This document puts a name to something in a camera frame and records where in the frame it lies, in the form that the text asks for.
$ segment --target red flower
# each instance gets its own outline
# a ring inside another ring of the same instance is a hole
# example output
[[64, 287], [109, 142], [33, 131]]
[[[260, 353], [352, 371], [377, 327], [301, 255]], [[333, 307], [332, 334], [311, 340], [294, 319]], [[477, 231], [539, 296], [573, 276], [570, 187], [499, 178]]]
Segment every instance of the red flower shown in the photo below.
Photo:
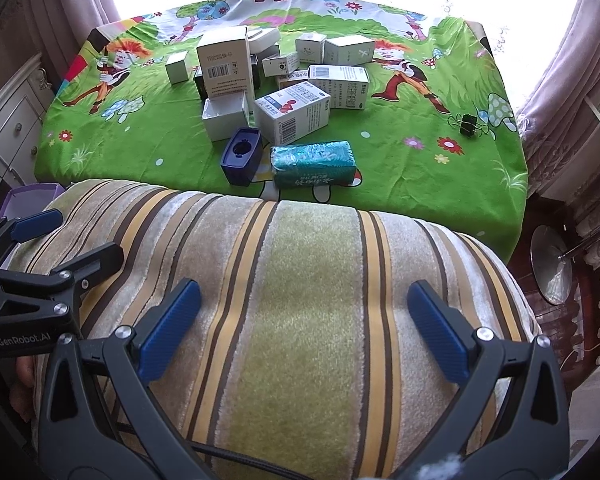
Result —
[[438, 139], [438, 146], [440, 146], [440, 148], [442, 148], [443, 150], [447, 150], [448, 152], [457, 153], [458, 155], [464, 155], [460, 144], [455, 142], [450, 137], [440, 137]]

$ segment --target metal stand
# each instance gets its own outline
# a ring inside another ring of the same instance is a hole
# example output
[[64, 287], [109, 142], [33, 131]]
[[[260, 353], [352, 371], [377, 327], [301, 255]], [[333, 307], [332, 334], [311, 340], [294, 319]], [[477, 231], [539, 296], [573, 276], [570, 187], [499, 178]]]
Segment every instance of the metal stand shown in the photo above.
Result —
[[567, 301], [571, 292], [571, 259], [600, 241], [600, 226], [583, 241], [567, 249], [557, 231], [546, 225], [536, 228], [531, 237], [531, 268], [540, 294], [553, 305]]

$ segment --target teal package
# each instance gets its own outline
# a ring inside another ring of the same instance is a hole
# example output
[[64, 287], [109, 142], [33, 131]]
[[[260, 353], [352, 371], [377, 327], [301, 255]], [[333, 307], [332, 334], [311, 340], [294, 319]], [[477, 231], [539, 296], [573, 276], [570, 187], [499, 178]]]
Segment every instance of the teal package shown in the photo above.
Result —
[[356, 161], [346, 140], [271, 149], [273, 181], [278, 187], [346, 186], [356, 174]]

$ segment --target wooden floor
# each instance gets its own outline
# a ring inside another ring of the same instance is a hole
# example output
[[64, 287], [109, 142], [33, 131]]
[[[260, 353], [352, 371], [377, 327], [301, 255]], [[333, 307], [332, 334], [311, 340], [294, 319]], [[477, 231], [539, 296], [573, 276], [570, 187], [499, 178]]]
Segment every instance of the wooden floor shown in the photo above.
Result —
[[590, 349], [597, 345], [600, 328], [600, 273], [584, 263], [582, 257], [573, 264], [573, 282], [567, 301], [559, 306], [549, 304], [538, 291], [531, 271], [529, 255], [531, 236], [539, 225], [548, 225], [564, 234], [567, 245], [577, 241], [570, 211], [561, 204], [531, 197], [527, 202], [520, 241], [507, 267], [522, 288], [529, 305], [536, 314], [542, 332], [551, 338], [562, 377], [570, 394], [584, 381], [596, 366], [600, 348], [572, 354], [576, 348]]

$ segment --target orange hair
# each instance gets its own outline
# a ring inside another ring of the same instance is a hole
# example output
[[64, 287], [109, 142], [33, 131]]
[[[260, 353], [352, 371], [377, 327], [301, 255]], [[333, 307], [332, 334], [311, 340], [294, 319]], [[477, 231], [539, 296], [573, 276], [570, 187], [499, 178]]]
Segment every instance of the orange hair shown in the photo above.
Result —
[[413, 49], [410, 46], [403, 45], [401, 43], [392, 43], [387, 40], [376, 40], [376, 48], [384, 48], [387, 50], [401, 50], [403, 52], [412, 52]]
[[149, 57], [151, 51], [144, 47], [142, 41], [133, 38], [122, 38], [107, 45], [108, 52], [130, 52], [138, 57]]

